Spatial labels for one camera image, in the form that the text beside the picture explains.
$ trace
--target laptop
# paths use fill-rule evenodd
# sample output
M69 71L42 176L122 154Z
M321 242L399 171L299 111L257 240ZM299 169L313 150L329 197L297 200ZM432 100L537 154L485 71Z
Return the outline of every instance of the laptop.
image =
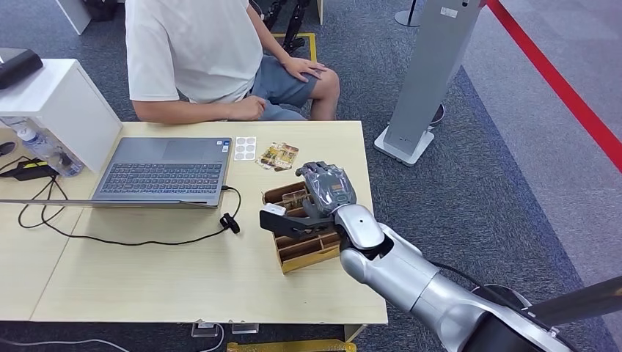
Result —
M231 138L121 138L91 200L0 200L96 208L217 208Z

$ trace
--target silver robot arm segment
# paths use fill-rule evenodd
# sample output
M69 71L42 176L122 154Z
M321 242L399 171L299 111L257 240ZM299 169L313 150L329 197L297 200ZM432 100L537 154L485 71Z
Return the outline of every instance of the silver robot arm segment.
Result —
M340 260L345 271L402 312L422 321L448 351L509 351L500 348L503 341L490 343L503 335L498 333L502 330L529 345L512 351L570 351L554 333L441 275L417 247L379 224L362 205L336 209L334 222L344 232ZM516 346L516 341L508 344Z

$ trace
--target table leg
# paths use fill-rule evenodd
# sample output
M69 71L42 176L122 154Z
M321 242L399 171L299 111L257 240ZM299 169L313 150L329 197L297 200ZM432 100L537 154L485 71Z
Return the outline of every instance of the table leg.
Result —
M91 21L91 15L84 2L82 0L56 0L56 3L67 16L78 35L82 34Z
M320 14L320 25L324 24L324 0L318 0L318 14Z
M359 336L367 328L367 324L352 324L343 326L343 335L345 342L352 342L355 337Z

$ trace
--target laptop touchpad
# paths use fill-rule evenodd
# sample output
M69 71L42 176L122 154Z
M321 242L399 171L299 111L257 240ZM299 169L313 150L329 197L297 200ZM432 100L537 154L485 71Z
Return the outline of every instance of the laptop touchpad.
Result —
M201 160L206 144L205 141L193 141L190 139L170 141L167 143L162 159L168 161Z

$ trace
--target person's hand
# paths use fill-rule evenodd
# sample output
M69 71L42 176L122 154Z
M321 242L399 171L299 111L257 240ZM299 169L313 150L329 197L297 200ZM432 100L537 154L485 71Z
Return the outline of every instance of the person's hand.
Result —
M281 65L285 67L285 69L292 76L296 77L298 80L307 83L309 79L302 75L302 73L309 73L311 76L316 77L317 79L322 79L320 77L319 71L328 70L326 66L322 65L319 62L313 62L307 59L301 59L299 57L290 57L289 59L281 62Z
M261 117L264 110L266 110L266 101L251 95L236 103L231 103L229 120L255 121Z

